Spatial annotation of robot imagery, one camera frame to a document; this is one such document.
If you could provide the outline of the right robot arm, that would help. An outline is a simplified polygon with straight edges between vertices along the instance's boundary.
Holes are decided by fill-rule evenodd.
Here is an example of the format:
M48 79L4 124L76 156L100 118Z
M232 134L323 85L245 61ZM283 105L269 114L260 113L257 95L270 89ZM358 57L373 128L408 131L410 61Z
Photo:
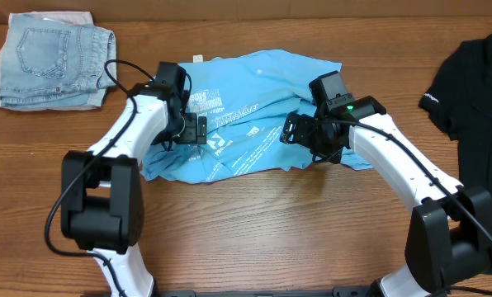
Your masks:
M446 296L461 282L492 272L492 197L466 188L428 160L373 97L324 101L313 116L290 113L284 144L310 150L316 162L339 163L343 149L368 161L410 213L405 264L360 288L366 296Z

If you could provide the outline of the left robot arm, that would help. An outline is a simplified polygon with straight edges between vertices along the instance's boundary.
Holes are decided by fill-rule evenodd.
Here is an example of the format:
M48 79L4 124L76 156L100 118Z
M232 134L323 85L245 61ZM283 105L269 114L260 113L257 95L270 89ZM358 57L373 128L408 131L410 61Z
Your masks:
M62 162L61 231L92 257L113 296L155 296L158 285L138 245L144 223L140 164L150 145L171 139L203 144L206 118L186 111L191 90L161 82L137 84L109 131L88 151Z

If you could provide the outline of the light blue printed t-shirt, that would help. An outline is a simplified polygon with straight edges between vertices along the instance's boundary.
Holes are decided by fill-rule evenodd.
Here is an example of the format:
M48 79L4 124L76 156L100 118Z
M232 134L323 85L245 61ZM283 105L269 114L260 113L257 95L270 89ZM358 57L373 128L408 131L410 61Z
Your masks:
M312 163L307 148L281 142L281 130L289 113L315 113L309 84L341 70L339 62L271 49L182 67L193 82L187 109L207 118L207 141L170 151L151 146L141 171L146 180L197 184Z

